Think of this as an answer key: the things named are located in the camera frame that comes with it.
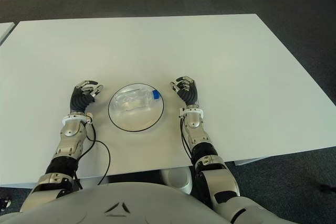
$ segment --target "wire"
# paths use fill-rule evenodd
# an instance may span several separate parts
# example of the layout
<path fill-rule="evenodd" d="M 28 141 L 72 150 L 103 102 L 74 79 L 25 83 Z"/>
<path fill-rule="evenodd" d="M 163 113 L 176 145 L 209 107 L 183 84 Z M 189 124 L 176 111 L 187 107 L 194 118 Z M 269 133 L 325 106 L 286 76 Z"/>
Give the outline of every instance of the wire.
<path fill-rule="evenodd" d="M 86 136 L 86 137 L 87 137 L 88 140 L 92 141 L 93 143 L 82 155 L 79 156 L 79 158 L 77 160 L 78 162 L 80 161 L 80 159 L 82 157 L 84 157 L 93 148 L 94 144 L 96 143 L 96 139 L 97 139 L 96 129 L 95 129 L 93 124 L 91 124 L 91 127 L 92 127 L 92 131 L 93 131 L 93 140 L 91 140 L 88 136 Z"/>
<path fill-rule="evenodd" d="M 109 164 L 108 164 L 108 166 L 107 166 L 107 169 L 106 169 L 106 172 L 105 172 L 104 176 L 101 178 L 101 180 L 100 180 L 99 183 L 98 183 L 98 186 L 99 186 L 100 183 L 101 183 L 101 182 L 104 180 L 104 178 L 106 177 L 107 172 L 109 171 L 109 168 L 110 168 L 110 165 L 111 165 L 111 153 L 110 153 L 109 148 L 105 145 L 105 143 L 103 143 L 102 141 L 99 141 L 99 140 L 96 140 L 96 142 L 98 142 L 98 143 L 104 145 L 105 148 L 106 148 L 106 150 L 107 150 L 107 152 L 108 152 L 108 154 L 109 154 Z"/>
<path fill-rule="evenodd" d="M 184 148 L 188 158 L 191 160 L 191 150 L 190 150 L 189 145 L 187 144 L 187 141 L 185 140 L 185 137 L 184 137 L 184 134 L 183 134 L 183 123 L 184 123 L 184 118 L 181 118 L 181 120 L 180 120 L 180 131 L 181 131 L 182 144 L 183 144 L 183 148 Z"/>
<path fill-rule="evenodd" d="M 79 179 L 77 177 L 77 173 L 76 172 L 74 173 L 74 178 L 75 178 L 75 182 L 76 182 L 77 186 L 79 187 L 79 189 L 83 190 L 83 187 L 82 187 L 82 185 L 79 182 Z"/>
<path fill-rule="evenodd" d="M 94 127 L 93 124 L 91 124 L 91 127 L 92 127 L 92 131 L 93 131 L 93 140 L 91 140 L 88 135 L 86 137 L 87 137 L 87 139 L 89 139 L 93 143 L 91 144 L 91 146 L 82 155 L 79 156 L 79 158 L 77 160 L 77 163 L 79 163 L 80 159 L 82 157 L 84 157 L 93 148 L 94 144 L 96 143 L 96 139 L 97 139 L 96 129 L 95 129 L 95 127 Z M 79 181 L 79 179 L 77 177 L 77 172 L 76 171 L 74 173 L 74 179 L 75 179 L 75 182 L 76 182 L 77 186 L 79 187 L 79 189 L 83 190 L 83 187 L 82 187 L 82 185 L 81 185 L 81 183 L 80 183 L 80 181 Z"/>
<path fill-rule="evenodd" d="M 107 166 L 107 169 L 106 169 L 106 171 L 105 171 L 105 174 L 103 175 L 103 177 L 101 178 L 101 180 L 100 180 L 100 181 L 98 182 L 98 184 L 97 184 L 97 185 L 100 185 L 100 184 L 102 183 L 102 181 L 104 180 L 104 178 L 106 177 L 107 172 L 109 171 L 109 168 L 110 168 L 110 165 L 111 165 L 111 153 L 110 153 L 109 148 L 105 145 L 105 143 L 103 143 L 102 141 L 97 140 L 96 129 L 95 129 L 95 127 L 94 127 L 93 124 L 91 124 L 91 127 L 92 127 L 92 131 L 93 131 L 93 140 L 90 139 L 89 136 L 86 136 L 86 137 L 87 137 L 87 139 L 88 139 L 89 141 L 92 142 L 92 145 L 91 145 L 91 146 L 90 146 L 90 147 L 89 147 L 89 148 L 88 148 L 82 155 L 80 155 L 80 157 L 78 158 L 78 161 L 79 161 L 84 155 L 86 155 L 86 154 L 93 148 L 93 146 L 94 146 L 94 144 L 95 144 L 96 142 L 98 142 L 98 143 L 100 143 L 100 144 L 102 144 L 102 145 L 105 146 L 105 148 L 106 148 L 106 150 L 107 150 L 107 152 L 108 152 L 108 154 L 109 154 L 109 164 L 108 164 L 108 166 Z M 75 177 L 75 182 L 76 182 L 76 184 L 78 185 L 78 187 L 79 187 L 80 189 L 83 189 L 83 187 L 82 187 L 82 185 L 80 184 L 80 181 L 79 181 L 79 179 L 78 179 L 78 177 L 77 177 L 76 172 L 75 172 L 75 174 L 74 174 L 74 177 Z"/>

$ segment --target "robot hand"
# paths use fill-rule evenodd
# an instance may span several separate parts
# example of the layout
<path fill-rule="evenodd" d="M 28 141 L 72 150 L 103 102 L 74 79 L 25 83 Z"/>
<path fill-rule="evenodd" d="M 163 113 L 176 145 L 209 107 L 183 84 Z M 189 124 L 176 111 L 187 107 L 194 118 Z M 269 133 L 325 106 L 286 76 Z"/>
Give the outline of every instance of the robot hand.
<path fill-rule="evenodd" d="M 176 79 L 177 85 L 171 82 L 172 89 L 178 96 L 188 105 L 194 105 L 197 102 L 197 88 L 193 79 L 188 76 L 179 77 Z"/>
<path fill-rule="evenodd" d="M 99 85 L 95 89 L 93 89 L 93 87 L 84 88 L 84 86 L 87 84 L 97 85 L 98 82 L 82 81 L 77 86 L 75 86 L 70 99 L 70 112 L 85 113 L 86 107 L 91 102 L 95 101 L 96 95 L 99 94 L 103 89 L 103 85 Z"/>

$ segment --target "black rim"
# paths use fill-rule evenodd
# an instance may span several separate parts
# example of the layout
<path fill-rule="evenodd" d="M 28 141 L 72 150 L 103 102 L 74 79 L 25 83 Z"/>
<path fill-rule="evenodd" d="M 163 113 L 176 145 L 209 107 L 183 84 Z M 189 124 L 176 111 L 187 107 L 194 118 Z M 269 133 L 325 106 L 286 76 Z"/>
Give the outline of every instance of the black rim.
<path fill-rule="evenodd" d="M 128 130 L 125 130 L 125 129 L 123 129 L 123 128 L 117 126 L 117 125 L 113 122 L 113 120 L 112 120 L 112 118 L 111 118 L 111 116 L 110 116 L 109 107 L 110 107 L 111 101 L 112 101 L 113 97 L 115 96 L 115 94 L 117 94 L 120 90 L 122 90 L 123 88 L 125 88 L 125 87 L 127 87 L 127 86 L 135 85 L 135 84 L 146 85 L 146 86 L 149 86 L 149 87 L 153 88 L 153 89 L 156 90 L 157 92 L 159 92 L 155 87 L 150 86 L 150 85 L 148 85 L 148 84 L 145 84 L 145 83 L 132 83 L 132 84 L 129 84 L 129 85 L 126 85 L 126 86 L 122 87 L 122 88 L 119 89 L 116 93 L 113 94 L 113 96 L 111 97 L 111 100 L 110 100 L 110 102 L 109 102 L 109 106 L 107 107 L 107 113 L 108 113 L 108 115 L 109 115 L 109 118 L 110 118 L 111 122 L 112 122 L 117 128 L 119 128 L 119 129 L 121 129 L 121 130 L 123 130 L 123 131 L 127 131 L 127 132 L 141 132 L 141 131 L 145 131 L 145 130 L 149 129 L 150 127 L 156 125 L 156 123 L 157 123 L 157 122 L 160 120 L 160 118 L 162 117 L 162 114 L 163 114 L 163 111 L 164 111 L 164 101 L 163 101 L 163 97 L 162 97 L 161 93 L 159 92 L 160 97 L 161 97 L 161 99 L 162 99 L 162 111 L 161 111 L 161 115 L 160 115 L 159 118 L 155 121 L 155 123 L 153 123 L 151 126 L 145 128 L 145 129 L 143 129 L 143 130 L 139 130 L 139 131 L 128 131 Z"/>

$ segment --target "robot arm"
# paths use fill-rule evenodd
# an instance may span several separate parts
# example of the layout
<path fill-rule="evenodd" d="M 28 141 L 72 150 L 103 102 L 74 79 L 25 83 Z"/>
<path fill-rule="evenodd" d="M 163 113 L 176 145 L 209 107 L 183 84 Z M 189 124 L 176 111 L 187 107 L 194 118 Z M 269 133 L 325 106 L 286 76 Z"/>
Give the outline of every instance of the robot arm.
<path fill-rule="evenodd" d="M 61 140 L 44 175 L 23 203 L 20 212 L 28 211 L 72 192 L 72 178 L 78 168 L 78 161 L 87 136 L 85 125 L 92 123 L 92 116 L 85 115 L 86 107 L 95 101 L 103 88 L 95 81 L 83 81 L 75 86 L 70 99 L 70 114 L 63 118 Z"/>
<path fill-rule="evenodd" d="M 203 111 L 197 104 L 195 81 L 188 76 L 176 81 L 178 84 L 171 82 L 171 87 L 186 103 L 186 109 L 180 109 L 181 131 L 182 137 L 186 132 L 200 200 L 232 224 L 293 223 L 240 196 L 236 179 L 204 131 Z"/>

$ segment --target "floor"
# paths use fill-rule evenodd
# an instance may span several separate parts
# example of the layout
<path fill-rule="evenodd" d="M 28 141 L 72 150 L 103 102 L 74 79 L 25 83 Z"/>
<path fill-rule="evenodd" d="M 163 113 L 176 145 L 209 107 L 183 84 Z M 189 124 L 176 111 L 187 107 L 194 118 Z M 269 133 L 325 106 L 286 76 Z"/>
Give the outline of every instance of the floor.
<path fill-rule="evenodd" d="M 0 0 L 0 23 L 240 13 L 258 14 L 336 104 L 336 0 Z M 277 215 L 298 223 L 334 224 L 336 194 L 323 194 L 318 186 L 336 185 L 335 163 L 336 148 L 327 148 L 228 166 L 241 194 Z M 133 181 L 145 178 L 155 182 L 157 172 L 132 176 Z M 0 197 L 10 195 L 13 200 L 2 214 L 17 211 L 28 193 L 0 188 Z"/>

